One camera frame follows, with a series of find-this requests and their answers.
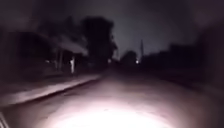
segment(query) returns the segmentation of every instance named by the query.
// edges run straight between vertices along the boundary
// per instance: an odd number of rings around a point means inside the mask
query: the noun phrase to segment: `night sky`
[[[103,16],[115,23],[120,54],[166,50],[170,43],[191,44],[200,29],[224,16],[222,0],[0,0],[1,24],[27,26],[30,19],[63,20],[72,15],[78,23],[86,16]]]

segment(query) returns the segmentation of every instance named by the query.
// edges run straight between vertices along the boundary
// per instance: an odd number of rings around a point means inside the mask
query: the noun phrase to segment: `sidewalk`
[[[100,75],[55,77],[35,83],[7,85],[0,90],[0,107],[31,101],[76,85],[96,80]]]

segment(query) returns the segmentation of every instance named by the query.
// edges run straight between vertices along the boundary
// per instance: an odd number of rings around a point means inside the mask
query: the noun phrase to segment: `street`
[[[69,91],[3,109],[10,128],[210,128],[214,100],[154,77],[106,73]]]

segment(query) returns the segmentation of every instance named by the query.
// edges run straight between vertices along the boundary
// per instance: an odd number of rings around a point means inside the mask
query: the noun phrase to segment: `curb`
[[[50,83],[47,86],[42,86],[41,88],[5,95],[2,98],[0,98],[0,107],[6,107],[9,105],[24,103],[37,98],[45,97],[53,93],[63,91],[99,78],[100,78],[99,75],[84,76],[81,78],[78,77],[77,79],[74,78],[73,80],[69,80],[62,83],[56,83],[56,84]]]

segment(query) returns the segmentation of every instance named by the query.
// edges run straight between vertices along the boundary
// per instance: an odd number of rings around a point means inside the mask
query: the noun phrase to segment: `tree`
[[[101,66],[107,64],[117,49],[112,41],[114,23],[103,17],[87,17],[81,25],[91,60]]]
[[[137,54],[134,51],[127,51],[121,58],[121,63],[123,66],[133,67],[136,65]]]

